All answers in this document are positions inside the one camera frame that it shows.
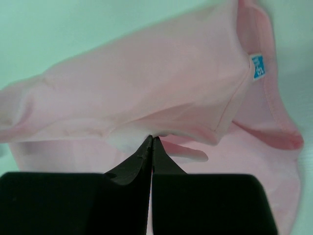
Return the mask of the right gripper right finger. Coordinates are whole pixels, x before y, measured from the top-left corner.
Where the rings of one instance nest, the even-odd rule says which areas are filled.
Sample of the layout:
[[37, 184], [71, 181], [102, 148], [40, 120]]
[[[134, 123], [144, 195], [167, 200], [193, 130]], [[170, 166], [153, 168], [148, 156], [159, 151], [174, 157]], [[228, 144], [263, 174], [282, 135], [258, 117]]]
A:
[[155, 235], [175, 234], [183, 206], [179, 183], [187, 173], [166, 153], [159, 137], [153, 142], [152, 227]]

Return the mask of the pink polo shirt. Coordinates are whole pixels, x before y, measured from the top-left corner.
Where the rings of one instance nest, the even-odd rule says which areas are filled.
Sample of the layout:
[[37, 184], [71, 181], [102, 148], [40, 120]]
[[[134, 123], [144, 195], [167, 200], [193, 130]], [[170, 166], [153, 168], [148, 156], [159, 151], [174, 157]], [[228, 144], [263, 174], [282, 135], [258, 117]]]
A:
[[105, 172], [148, 135], [187, 172], [256, 176], [278, 233], [291, 233], [304, 140], [281, 100], [257, 1], [184, 13], [0, 92], [0, 141], [20, 170]]

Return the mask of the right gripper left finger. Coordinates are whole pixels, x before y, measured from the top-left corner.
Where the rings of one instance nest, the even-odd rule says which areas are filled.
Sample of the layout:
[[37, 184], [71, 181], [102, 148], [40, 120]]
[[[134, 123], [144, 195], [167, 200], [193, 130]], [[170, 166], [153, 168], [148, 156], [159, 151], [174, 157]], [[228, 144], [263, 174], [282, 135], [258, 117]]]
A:
[[105, 234], [145, 235], [152, 175], [152, 137], [136, 152], [104, 174]]

